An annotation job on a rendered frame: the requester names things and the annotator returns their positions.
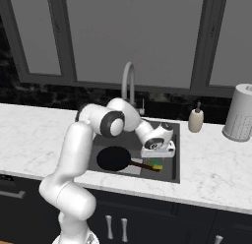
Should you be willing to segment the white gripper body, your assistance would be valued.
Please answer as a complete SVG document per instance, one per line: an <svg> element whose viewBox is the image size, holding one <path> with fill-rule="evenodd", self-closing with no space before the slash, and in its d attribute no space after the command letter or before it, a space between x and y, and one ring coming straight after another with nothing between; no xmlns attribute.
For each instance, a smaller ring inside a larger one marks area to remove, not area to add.
<svg viewBox="0 0 252 244"><path fill-rule="evenodd" d="M170 141L166 146L162 146L156 150L147 150L146 148L141 149L141 157L152 158L152 157L174 157L175 155L175 144Z"/></svg>

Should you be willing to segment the yellow and green sponge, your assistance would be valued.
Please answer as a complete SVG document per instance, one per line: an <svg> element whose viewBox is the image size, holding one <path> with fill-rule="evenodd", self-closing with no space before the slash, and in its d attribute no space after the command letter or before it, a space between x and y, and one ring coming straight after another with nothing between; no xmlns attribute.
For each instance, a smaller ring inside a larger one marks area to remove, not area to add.
<svg viewBox="0 0 252 244"><path fill-rule="evenodd" d="M148 165L152 169L155 169L155 170L162 170L163 169L162 163L159 160L156 160L156 159L150 159L148 161Z"/></svg>

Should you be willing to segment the dark sink basin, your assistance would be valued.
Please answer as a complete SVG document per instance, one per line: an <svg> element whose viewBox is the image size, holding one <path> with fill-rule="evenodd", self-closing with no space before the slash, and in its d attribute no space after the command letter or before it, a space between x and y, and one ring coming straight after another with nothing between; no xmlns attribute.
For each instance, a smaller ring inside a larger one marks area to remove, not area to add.
<svg viewBox="0 0 252 244"><path fill-rule="evenodd" d="M110 174L127 175L152 179L164 182L180 182L180 126L177 123L167 122L167 125L173 129L173 135L166 150L166 155L157 157L156 154L148 158L141 156L142 144L134 132L123 132L115 139L106 139L102 136L94 138L93 150L89 162L89 170L108 173L96 163L96 156L106 147L117 146L125 148L132 156L132 160L138 163L148 164L158 162L162 165L160 171L152 171L139 166L129 165L120 171L110 171Z"/></svg>

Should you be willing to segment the black frying pan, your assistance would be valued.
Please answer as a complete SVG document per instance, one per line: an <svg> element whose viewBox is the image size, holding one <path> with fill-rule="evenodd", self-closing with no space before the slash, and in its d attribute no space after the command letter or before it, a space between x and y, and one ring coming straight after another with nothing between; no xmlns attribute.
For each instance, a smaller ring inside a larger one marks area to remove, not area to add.
<svg viewBox="0 0 252 244"><path fill-rule="evenodd" d="M149 165L133 161L128 150L117 146L102 149L96 156L96 163L100 168L108 171L120 171L129 165L154 171Z"/></svg>

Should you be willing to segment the beige soap dispenser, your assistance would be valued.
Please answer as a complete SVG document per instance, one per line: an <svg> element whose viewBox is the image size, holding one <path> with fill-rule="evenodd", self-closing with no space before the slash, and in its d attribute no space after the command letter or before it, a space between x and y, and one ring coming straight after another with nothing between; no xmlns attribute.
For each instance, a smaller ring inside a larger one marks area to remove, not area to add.
<svg viewBox="0 0 252 244"><path fill-rule="evenodd" d="M188 129L192 133L198 133L203 126L204 112L201 109L201 102L197 103L197 107L193 109L189 115Z"/></svg>

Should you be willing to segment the dark drawer front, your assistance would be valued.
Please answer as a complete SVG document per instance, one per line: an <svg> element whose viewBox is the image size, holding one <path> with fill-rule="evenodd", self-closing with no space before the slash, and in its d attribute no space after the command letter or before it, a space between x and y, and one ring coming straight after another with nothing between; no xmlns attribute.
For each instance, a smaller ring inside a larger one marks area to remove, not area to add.
<svg viewBox="0 0 252 244"><path fill-rule="evenodd" d="M146 212L161 213L177 217L178 206L176 203L95 189L90 189L90 192L100 203L109 205L114 204L124 208L141 209Z"/></svg>

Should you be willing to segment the dark cupboard door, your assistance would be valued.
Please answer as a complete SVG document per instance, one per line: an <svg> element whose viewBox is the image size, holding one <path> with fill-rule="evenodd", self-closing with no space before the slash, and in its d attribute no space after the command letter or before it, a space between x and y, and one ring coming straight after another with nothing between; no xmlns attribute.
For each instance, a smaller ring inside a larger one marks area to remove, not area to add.
<svg viewBox="0 0 252 244"><path fill-rule="evenodd" d="M105 216L112 216L113 239L107 238L107 223ZM117 241L117 222L116 209L109 205L97 204L94 214L88 219L91 231L96 235L99 244L116 244Z"/></svg>
<svg viewBox="0 0 252 244"><path fill-rule="evenodd" d="M252 244L252 221L228 222L226 225L214 225L206 244L215 244L216 236L222 236L220 244Z"/></svg>
<svg viewBox="0 0 252 244"><path fill-rule="evenodd" d="M177 217L133 208L118 208L120 244L196 244L193 227ZM128 242L122 242L121 218L127 218Z"/></svg>

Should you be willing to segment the grey curved tap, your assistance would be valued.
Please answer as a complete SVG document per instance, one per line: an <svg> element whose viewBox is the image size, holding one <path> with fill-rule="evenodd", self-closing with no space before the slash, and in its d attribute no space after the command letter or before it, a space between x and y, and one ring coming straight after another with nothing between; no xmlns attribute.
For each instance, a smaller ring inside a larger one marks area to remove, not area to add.
<svg viewBox="0 0 252 244"><path fill-rule="evenodd" d="M135 101L135 68L132 62L128 62L123 71L121 97L129 100L130 104L141 114L145 114L145 100L142 99L142 106L138 107Z"/></svg>

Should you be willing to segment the white paper towel roll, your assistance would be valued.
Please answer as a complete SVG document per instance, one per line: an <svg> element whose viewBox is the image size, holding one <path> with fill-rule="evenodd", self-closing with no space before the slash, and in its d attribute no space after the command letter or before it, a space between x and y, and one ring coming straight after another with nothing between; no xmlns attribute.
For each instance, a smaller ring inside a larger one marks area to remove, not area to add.
<svg viewBox="0 0 252 244"><path fill-rule="evenodd" d="M252 137L252 85L235 87L222 133L235 142L247 142Z"/></svg>

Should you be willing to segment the grey framed window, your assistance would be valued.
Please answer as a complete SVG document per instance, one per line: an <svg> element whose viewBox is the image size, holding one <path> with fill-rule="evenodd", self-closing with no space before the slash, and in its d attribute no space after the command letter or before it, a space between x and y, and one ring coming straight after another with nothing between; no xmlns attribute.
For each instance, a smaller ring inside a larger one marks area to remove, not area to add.
<svg viewBox="0 0 252 244"><path fill-rule="evenodd" d="M226 1L0 0L0 16L24 83L120 89L130 68L142 92L252 95Z"/></svg>

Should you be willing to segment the black dishwasher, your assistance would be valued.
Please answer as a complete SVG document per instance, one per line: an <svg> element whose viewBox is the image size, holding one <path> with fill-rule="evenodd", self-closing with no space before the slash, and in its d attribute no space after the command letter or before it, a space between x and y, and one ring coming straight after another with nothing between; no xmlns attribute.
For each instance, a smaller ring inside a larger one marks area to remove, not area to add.
<svg viewBox="0 0 252 244"><path fill-rule="evenodd" d="M40 180L0 174L0 191L25 191L22 199L0 195L0 241L52 244L60 233L59 211L39 194Z"/></svg>

